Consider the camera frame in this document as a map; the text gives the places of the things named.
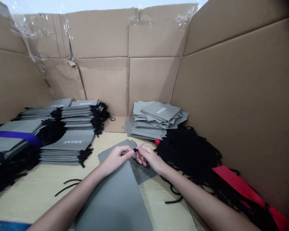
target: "pile of black cords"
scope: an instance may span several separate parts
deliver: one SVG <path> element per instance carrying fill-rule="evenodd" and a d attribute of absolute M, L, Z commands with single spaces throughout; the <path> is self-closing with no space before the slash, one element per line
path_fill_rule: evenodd
<path fill-rule="evenodd" d="M 266 208 L 243 197 L 225 182 L 212 168 L 222 165 L 222 155 L 206 138 L 198 136 L 193 127 L 178 126 L 178 129 L 168 129 L 166 137 L 160 142 L 157 154 L 173 169 L 182 171 L 193 183 L 201 186 L 208 193 L 214 195 L 223 203 L 237 212 L 244 213 L 259 229 L 265 231 L 278 231 L 278 227 Z M 164 177 L 162 179 L 170 184 L 171 191 L 180 198 L 166 203 L 177 203 L 183 196 L 174 190 L 174 186 Z"/>

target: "stack of gray bags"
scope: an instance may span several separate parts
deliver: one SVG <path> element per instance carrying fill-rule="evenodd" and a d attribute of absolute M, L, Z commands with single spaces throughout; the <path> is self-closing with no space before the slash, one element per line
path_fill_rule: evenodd
<path fill-rule="evenodd" d="M 93 129 L 91 120 L 94 115 L 91 106 L 98 105 L 99 102 L 97 99 L 73 101 L 70 107 L 62 108 L 61 121 L 66 123 L 68 130 Z"/>
<path fill-rule="evenodd" d="M 67 99 L 57 99 L 51 101 L 48 105 L 43 108 L 27 108 L 25 111 L 21 112 L 14 120 L 31 120 L 31 119 L 54 119 L 60 117 L 60 112 L 57 108 L 69 107 L 72 103 L 71 98 Z"/>
<path fill-rule="evenodd" d="M 31 133 L 37 135 L 45 127 L 41 119 L 11 121 L 0 127 L 0 132 Z M 11 159 L 30 144 L 21 138 L 0 137 L 0 152 L 3 158 Z"/>
<path fill-rule="evenodd" d="M 133 118 L 122 127 L 127 136 L 162 140 L 167 129 L 176 129 L 187 120 L 188 113 L 179 107 L 157 101 L 134 103 Z"/>
<path fill-rule="evenodd" d="M 42 147 L 43 164 L 79 165 L 92 153 L 89 148 L 94 140 L 94 130 L 68 130 L 57 142 Z"/>

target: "cardboard box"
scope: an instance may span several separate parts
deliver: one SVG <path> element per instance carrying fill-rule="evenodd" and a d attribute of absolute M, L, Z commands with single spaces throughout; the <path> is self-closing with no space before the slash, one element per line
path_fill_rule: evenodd
<path fill-rule="evenodd" d="M 75 59 L 127 57 L 128 25 L 138 9 L 81 11 L 67 19 Z"/>
<path fill-rule="evenodd" d="M 31 56 L 46 57 L 44 79 L 0 4 L 0 123 L 46 105 L 52 92 L 98 98 L 118 123 L 134 101 L 171 100 L 223 163 L 289 218 L 289 9 L 209 0 L 188 24 L 190 6 L 27 15 L 25 42 Z"/>
<path fill-rule="evenodd" d="M 52 98 L 28 56 L 0 50 L 0 124 L 13 119 L 25 107 L 44 107 Z"/>
<path fill-rule="evenodd" d="M 32 57 L 70 58 L 70 44 L 66 15 L 25 15 L 25 41 Z"/>
<path fill-rule="evenodd" d="M 171 104 L 289 217 L 289 18 L 183 57 Z"/>
<path fill-rule="evenodd" d="M 169 103 L 181 58 L 130 58 L 129 115 L 134 102 Z"/>
<path fill-rule="evenodd" d="M 128 27 L 129 57 L 181 57 L 197 4 L 148 7 Z"/>
<path fill-rule="evenodd" d="M 190 22 L 184 56 L 287 17 L 284 1 L 209 0 Z"/>
<path fill-rule="evenodd" d="M 0 49 L 28 54 L 22 34 L 17 30 L 6 5 L 0 2 Z"/>
<path fill-rule="evenodd" d="M 46 58 L 37 59 L 36 64 L 56 98 L 86 99 L 76 63 L 69 59 Z"/>
<path fill-rule="evenodd" d="M 77 59 L 88 99 L 99 99 L 113 116 L 126 115 L 127 58 Z"/>

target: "purple strap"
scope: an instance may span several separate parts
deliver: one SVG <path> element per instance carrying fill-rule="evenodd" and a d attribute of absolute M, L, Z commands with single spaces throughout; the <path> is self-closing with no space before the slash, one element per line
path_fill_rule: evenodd
<path fill-rule="evenodd" d="M 7 132 L 7 131 L 0 131 L 0 137 L 3 138 L 19 138 L 27 141 L 29 144 L 34 146 L 43 147 L 43 143 L 32 133 L 21 133 L 21 132 Z"/>

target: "red object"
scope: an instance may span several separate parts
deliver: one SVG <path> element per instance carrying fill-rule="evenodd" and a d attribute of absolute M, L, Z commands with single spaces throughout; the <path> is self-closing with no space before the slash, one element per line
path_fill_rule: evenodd
<path fill-rule="evenodd" d="M 158 146 L 160 144 L 160 142 L 161 142 L 160 140 L 156 140 L 154 143 L 156 146 Z"/>
<path fill-rule="evenodd" d="M 222 179 L 224 179 L 231 187 L 245 198 L 257 203 L 265 208 L 266 202 L 240 177 L 234 174 L 225 165 L 213 168 Z M 289 231 L 289 221 L 275 208 L 269 205 L 269 211 L 275 220 L 280 231 Z"/>

